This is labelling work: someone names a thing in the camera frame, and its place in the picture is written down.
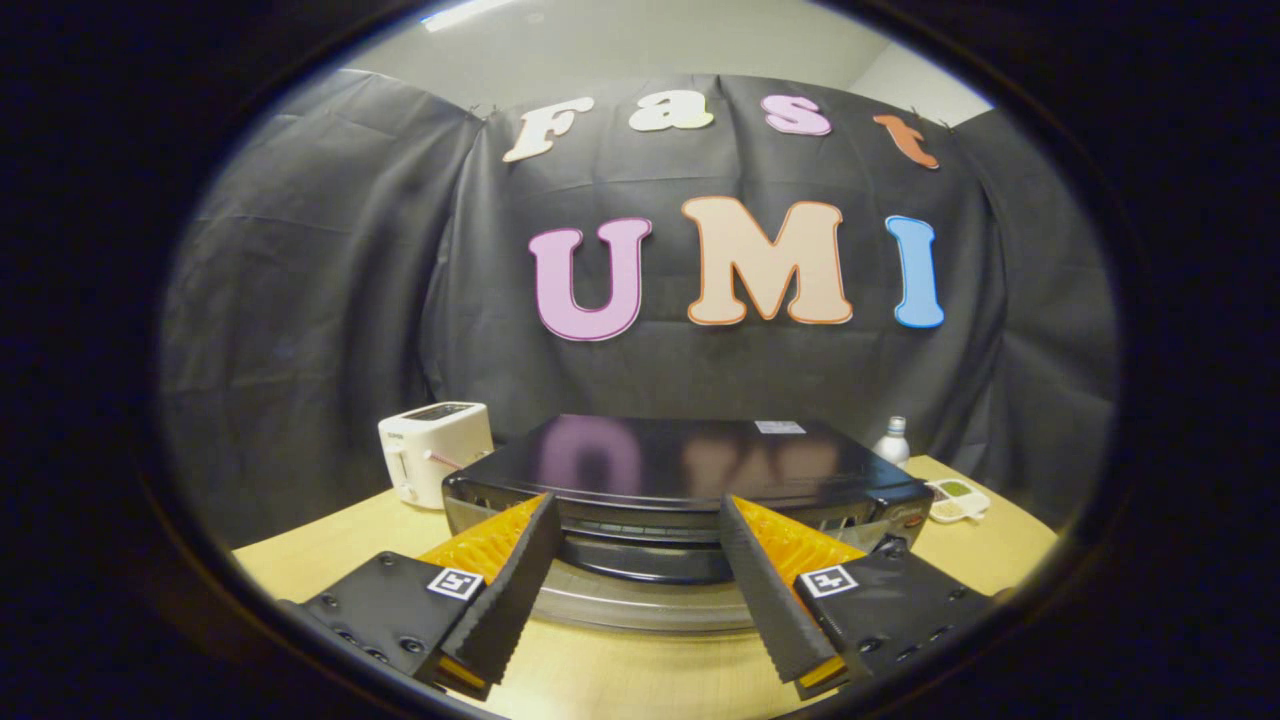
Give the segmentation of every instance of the oven label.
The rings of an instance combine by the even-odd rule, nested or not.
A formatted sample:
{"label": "oven label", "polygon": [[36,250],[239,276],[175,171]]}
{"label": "oven label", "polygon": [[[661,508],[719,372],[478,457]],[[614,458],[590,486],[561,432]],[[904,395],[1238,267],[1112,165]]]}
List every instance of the oven label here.
{"label": "oven label", "polygon": [[767,436],[803,436],[804,428],[791,420],[756,420],[755,427]]}

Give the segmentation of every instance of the table surface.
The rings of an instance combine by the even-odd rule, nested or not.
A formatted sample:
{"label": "table surface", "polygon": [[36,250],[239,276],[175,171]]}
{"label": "table surface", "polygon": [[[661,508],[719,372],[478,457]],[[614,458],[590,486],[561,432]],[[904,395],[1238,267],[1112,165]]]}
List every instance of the table surface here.
{"label": "table surface", "polygon": [[[906,471],[923,480],[964,478],[927,456],[913,457]],[[991,497],[983,520],[928,520],[911,551],[975,591],[993,594],[1021,582],[1057,537],[1016,505],[982,489]],[[268,594],[302,602],[379,551],[416,557],[448,538],[444,511],[406,505],[388,489],[234,556]],[[506,679],[489,700],[460,700],[513,720],[728,720],[773,717],[808,705],[778,680],[754,632],[650,635],[536,618],[525,626]]]}

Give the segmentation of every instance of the pink letter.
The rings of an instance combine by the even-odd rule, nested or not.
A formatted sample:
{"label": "pink letter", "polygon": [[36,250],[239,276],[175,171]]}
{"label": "pink letter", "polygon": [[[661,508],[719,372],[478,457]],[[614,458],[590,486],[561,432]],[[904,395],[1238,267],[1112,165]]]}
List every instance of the pink letter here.
{"label": "pink letter", "polygon": [[529,241],[538,266],[538,314],[547,329],[564,340],[608,340],[631,327],[640,314],[640,241],[653,231],[644,218],[620,218],[596,234],[609,245],[609,301],[584,310],[573,301],[573,250],[582,233],[573,228],[544,232]]}
{"label": "pink letter", "polygon": [[790,135],[827,135],[831,120],[818,111],[818,104],[808,97],[769,95],[760,100],[760,108],[769,111],[764,122],[773,129]]}

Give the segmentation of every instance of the orange letter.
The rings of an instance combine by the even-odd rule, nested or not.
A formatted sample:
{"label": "orange letter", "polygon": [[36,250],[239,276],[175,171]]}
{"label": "orange letter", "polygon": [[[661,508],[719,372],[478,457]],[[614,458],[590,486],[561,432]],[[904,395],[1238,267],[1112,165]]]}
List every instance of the orange letter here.
{"label": "orange letter", "polygon": [[914,128],[906,127],[906,123],[901,118],[896,115],[876,115],[872,119],[888,128],[888,133],[893,137],[893,143],[897,145],[897,149],[904,155],[931,170],[938,169],[938,159],[920,149],[924,136]]}
{"label": "orange letter", "polygon": [[733,297],[733,270],[765,320],[777,315],[791,275],[796,275],[796,299],[787,305],[792,320],[836,324],[852,316],[836,249],[836,227],[842,218],[832,205],[796,202],[787,210],[776,242],[769,242],[733,197],[694,197],[681,211],[698,224],[703,249],[703,292],[689,306],[690,320],[732,325],[746,316],[746,305]]}

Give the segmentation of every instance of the black fabric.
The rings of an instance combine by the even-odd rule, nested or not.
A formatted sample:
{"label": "black fabric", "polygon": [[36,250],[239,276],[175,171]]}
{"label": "black fabric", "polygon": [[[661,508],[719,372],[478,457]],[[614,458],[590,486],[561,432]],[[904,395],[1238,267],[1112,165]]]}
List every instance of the black fabric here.
{"label": "black fabric", "polygon": [[1120,384],[1101,231],[1002,113],[959,126],[955,143],[1000,228],[1007,314],[991,383],[1000,437],[986,448],[959,448],[952,462],[1060,527],[1102,473]]}
{"label": "black fabric", "polygon": [[[714,123],[627,127],[637,99],[678,88],[703,92]],[[818,102],[832,133],[771,128],[759,104],[773,94]],[[1012,492],[1047,523],[1060,524],[1083,500],[1115,398],[1114,302],[1080,209],[1000,113],[951,133],[846,92],[717,76],[611,83],[581,95],[595,108],[547,154],[502,161],[521,113],[539,106],[530,105],[490,115],[467,159],[421,336],[439,397],[489,404],[499,441],[557,413],[595,413],[818,416],[869,446],[890,415],[905,415],[914,452]],[[909,160],[872,120],[877,114],[916,128],[941,168]],[[771,237],[796,201],[837,206],[852,319],[805,325],[780,313],[765,322],[750,307],[737,325],[691,323],[699,242],[680,208],[704,195],[740,199]],[[893,319],[901,266],[883,225],[893,214],[937,232],[946,311],[938,328]],[[608,249],[595,228],[621,217],[654,224],[641,243],[639,319],[599,343],[553,336],[534,304],[527,241],[580,229],[573,290],[579,305],[595,307],[609,297]],[[787,299],[794,295],[795,286]]]}
{"label": "black fabric", "polygon": [[[627,126],[636,100],[678,88],[703,92],[716,120]],[[831,135],[774,131],[760,109],[774,94],[814,100]],[[1083,500],[1115,396],[1112,300],[1080,209],[1005,118],[991,111],[951,133],[846,92],[724,76],[579,95],[595,106],[550,151],[503,163],[524,111],[570,97],[480,123],[343,72],[228,168],[177,264],[164,383],[179,470],[230,544],[388,487],[376,421],[433,400],[488,404],[498,442],[579,413],[819,418],[869,446],[905,415],[913,452],[1051,524]],[[908,159],[877,114],[923,133],[941,168]],[[794,202],[838,208],[852,318],[765,322],[748,302],[736,325],[689,320],[700,252],[680,209],[707,195],[740,199],[771,238]],[[901,266],[884,219],[895,214],[937,232],[941,327],[893,318]],[[595,231],[622,217],[653,222],[636,323],[596,343],[552,334],[529,240],[580,229],[575,297],[596,307],[609,256]]]}
{"label": "black fabric", "polygon": [[388,487],[376,423],[425,392],[417,319],[479,124],[342,70],[279,108],[210,188],[174,260],[161,413],[228,544]]}

